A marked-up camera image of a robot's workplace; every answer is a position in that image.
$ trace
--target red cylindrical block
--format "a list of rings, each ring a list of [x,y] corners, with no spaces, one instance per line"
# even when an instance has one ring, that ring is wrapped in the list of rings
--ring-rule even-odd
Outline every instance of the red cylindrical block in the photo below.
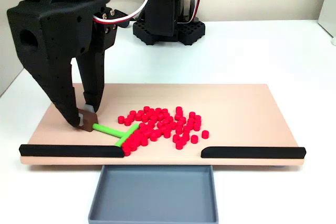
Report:
[[[181,116],[179,114],[176,114],[174,118],[175,118],[175,120],[179,121]]]
[[[121,116],[118,117],[118,123],[119,124],[124,124],[124,122],[125,122],[124,120],[125,120],[124,116],[121,115]]]
[[[182,121],[183,124],[185,124],[185,123],[187,122],[187,119],[186,119],[184,116],[182,116],[182,117],[180,118],[180,121]]]
[[[173,135],[173,142],[174,143],[177,143],[179,140],[180,140],[180,135],[177,135],[177,134]]]
[[[148,120],[149,120],[147,115],[142,115],[141,119],[142,119],[142,122],[144,122],[144,123],[148,122]]]
[[[163,114],[159,114],[157,117],[158,121],[162,121],[164,119],[164,115]]]
[[[162,135],[162,132],[161,132],[160,129],[157,129],[157,130],[155,130],[154,132],[156,133],[156,136],[157,136],[157,137],[160,137],[160,136]]]
[[[125,126],[130,126],[132,122],[131,122],[131,119],[125,118],[124,123],[125,123]]]
[[[182,129],[181,127],[176,127],[175,132],[176,132],[178,135],[181,135],[182,132],[183,132],[183,129]]]
[[[129,155],[131,155],[131,149],[128,146],[123,147],[122,150],[124,151],[125,157],[128,157]]]
[[[196,113],[195,112],[189,112],[189,118],[195,118]]]
[[[158,123],[157,123],[157,127],[158,127],[158,128],[161,128],[162,126],[163,126],[163,123],[162,123],[162,122],[158,122]]]
[[[209,138],[209,131],[202,131],[202,138],[203,139]]]
[[[152,142],[156,142],[157,139],[158,139],[158,136],[157,136],[155,133],[152,133],[152,134],[151,134],[151,141],[152,141]]]
[[[171,136],[171,132],[170,131],[164,131],[163,132],[163,137],[164,138],[169,138]]]
[[[184,144],[181,143],[181,141],[178,141],[176,144],[175,144],[175,147],[177,150],[182,150],[183,149],[183,146]]]
[[[142,137],[140,139],[141,146],[147,146],[148,145],[148,138]]]
[[[147,112],[149,111],[149,109],[150,109],[149,106],[145,106],[145,107],[143,107],[143,111],[144,111],[145,113],[147,113]]]
[[[181,120],[177,122],[177,126],[178,126],[178,127],[183,127],[183,124],[184,124],[184,123],[183,123],[183,121],[181,121]]]
[[[192,144],[197,144],[197,143],[198,143],[198,136],[196,136],[196,135],[192,135],[192,136],[191,136],[191,140],[190,140],[190,142],[191,142]]]
[[[172,127],[172,130],[176,129],[177,123],[176,122],[171,122],[170,126]]]
[[[194,124],[194,131],[200,131],[201,125],[199,123]]]
[[[132,123],[134,122],[134,115],[129,114],[129,115],[127,116],[127,118],[129,118],[129,119],[131,120]]]
[[[135,152],[138,149],[138,147],[137,147],[137,145],[136,145],[135,142],[130,143],[130,149],[133,152]]]
[[[141,117],[142,117],[142,114],[137,113],[137,114],[135,115],[135,120],[136,120],[136,121],[141,121]]]
[[[164,120],[162,120],[162,123],[163,123],[164,125],[169,124],[169,120],[168,120],[168,119],[164,119]]]
[[[154,123],[156,123],[158,120],[158,118],[156,117],[156,115],[151,116],[151,121],[153,121]]]

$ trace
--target green t-shaped tool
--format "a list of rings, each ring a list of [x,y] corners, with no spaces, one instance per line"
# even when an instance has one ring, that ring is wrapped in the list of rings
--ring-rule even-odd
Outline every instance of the green t-shaped tool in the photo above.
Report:
[[[133,132],[139,128],[139,125],[137,123],[132,125],[129,128],[129,130],[126,132],[117,131],[117,130],[108,128],[106,126],[100,125],[98,123],[94,123],[92,128],[96,131],[100,131],[100,132],[120,138],[119,141],[116,142],[115,146],[121,147],[121,145],[126,141],[126,139],[128,139],[130,135],[133,134]]]

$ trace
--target wooden board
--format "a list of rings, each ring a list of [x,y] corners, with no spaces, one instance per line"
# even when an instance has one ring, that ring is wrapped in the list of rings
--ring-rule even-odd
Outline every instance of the wooden board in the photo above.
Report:
[[[81,84],[74,84],[77,106],[85,101]],[[117,123],[119,115],[144,106],[167,108],[172,114],[182,106],[185,114],[195,111],[202,116],[201,130],[210,138],[198,144],[190,141],[176,150],[171,139],[159,138],[140,146],[124,158],[92,157],[21,157],[23,164],[171,164],[171,165],[301,165],[304,159],[201,158],[208,146],[298,147],[290,129],[265,84],[106,84],[99,123],[126,131]],[[192,132],[198,136],[201,132]],[[29,144],[113,145],[118,139],[101,132],[74,129],[53,104],[43,116]]]

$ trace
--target table surface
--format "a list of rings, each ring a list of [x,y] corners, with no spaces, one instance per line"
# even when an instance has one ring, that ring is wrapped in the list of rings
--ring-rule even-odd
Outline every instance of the table surface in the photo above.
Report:
[[[336,47],[315,20],[206,23],[193,46],[146,46],[119,29],[106,83],[266,83],[297,143],[302,167],[215,166],[219,223],[334,219]],[[73,81],[80,82],[76,62]],[[3,223],[87,223],[101,166],[27,166],[27,143],[50,101],[23,71],[0,98]]]

